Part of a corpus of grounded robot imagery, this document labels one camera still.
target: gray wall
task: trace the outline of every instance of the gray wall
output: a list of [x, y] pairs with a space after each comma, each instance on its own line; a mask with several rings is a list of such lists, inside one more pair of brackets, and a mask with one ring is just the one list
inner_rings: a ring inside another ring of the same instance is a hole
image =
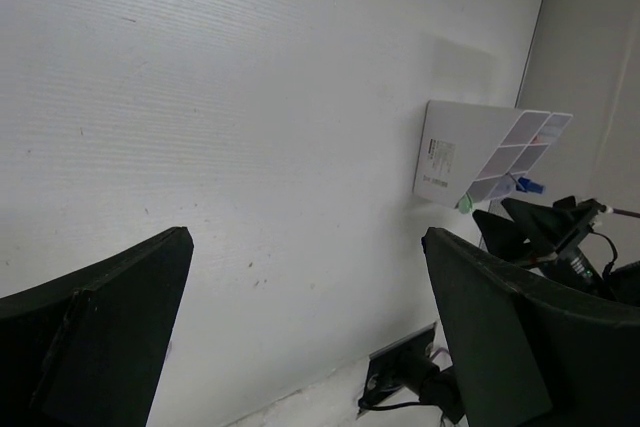
[[[549, 202], [577, 194], [640, 210], [639, 0], [545, 0], [520, 108], [571, 112], [574, 120], [532, 176]], [[621, 261], [640, 257], [640, 222], [606, 217]], [[610, 257], [601, 239], [586, 251]]]

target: wall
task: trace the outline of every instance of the wall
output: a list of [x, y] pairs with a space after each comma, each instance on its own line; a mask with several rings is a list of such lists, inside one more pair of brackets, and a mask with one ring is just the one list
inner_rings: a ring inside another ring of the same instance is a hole
[[[548, 186], [542, 198], [598, 196], [640, 210], [635, 185], [640, 167], [640, 0], [544, 0], [519, 107], [574, 114], [558, 145], [532, 175]], [[621, 263], [640, 258], [637, 222], [607, 217]], [[610, 260], [607, 244], [585, 243], [600, 266]]]
[[0, 295], [188, 226], [157, 427], [430, 323], [425, 104], [512, 107], [540, 1], [0, 0]]

